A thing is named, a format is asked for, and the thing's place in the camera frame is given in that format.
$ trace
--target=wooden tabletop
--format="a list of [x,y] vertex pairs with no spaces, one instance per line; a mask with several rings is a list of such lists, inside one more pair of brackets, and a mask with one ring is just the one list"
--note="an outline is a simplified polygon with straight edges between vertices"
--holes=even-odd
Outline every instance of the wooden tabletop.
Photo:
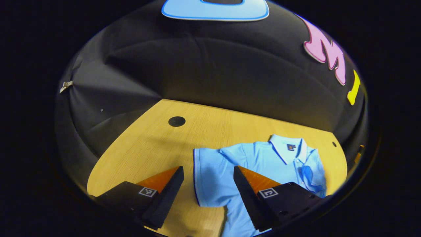
[[[175,116],[184,117],[186,123],[181,127],[170,126],[168,120]],[[198,206],[193,187],[193,149],[266,142],[272,134],[303,138],[309,147],[318,149],[325,169],[327,195],[345,181],[345,155],[331,132],[232,110],[161,100],[105,151],[91,172],[88,193],[99,196],[123,181],[137,183],[183,166],[184,182],[164,225],[156,232],[170,237],[218,237],[224,223],[224,208]]]

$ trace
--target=metal clip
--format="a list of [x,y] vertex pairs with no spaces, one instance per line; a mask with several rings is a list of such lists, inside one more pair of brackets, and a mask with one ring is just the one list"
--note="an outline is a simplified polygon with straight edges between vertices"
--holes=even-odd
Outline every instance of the metal clip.
[[73,85],[73,81],[69,81],[69,82],[65,81],[63,83],[63,87],[60,89],[60,93],[62,93],[65,89],[67,89],[68,87],[70,87],[72,85]]

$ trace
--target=shirt label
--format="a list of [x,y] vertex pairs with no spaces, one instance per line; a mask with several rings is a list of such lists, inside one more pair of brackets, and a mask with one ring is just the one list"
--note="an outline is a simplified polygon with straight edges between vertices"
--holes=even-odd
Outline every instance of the shirt label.
[[288,151],[294,151],[295,145],[287,144]]

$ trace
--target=black circular hole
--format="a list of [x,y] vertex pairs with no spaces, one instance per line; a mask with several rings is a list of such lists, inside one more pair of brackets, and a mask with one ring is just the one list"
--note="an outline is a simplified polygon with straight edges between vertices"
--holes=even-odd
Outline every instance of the black circular hole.
[[279,212],[279,215],[286,215],[286,214],[288,214],[288,211],[280,211]]
[[186,123],[186,119],[180,116],[172,117],[168,120],[168,124],[173,127],[183,126]]

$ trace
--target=shirt sleeve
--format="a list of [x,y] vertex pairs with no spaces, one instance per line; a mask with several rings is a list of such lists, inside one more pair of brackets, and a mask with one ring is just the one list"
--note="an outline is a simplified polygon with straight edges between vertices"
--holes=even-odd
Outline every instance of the shirt sleeve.
[[326,178],[317,149],[311,151],[301,168],[301,178],[309,191],[323,198],[326,196]]
[[238,195],[234,166],[247,162],[242,144],[221,149],[194,149],[193,178],[196,198],[201,207],[222,207]]

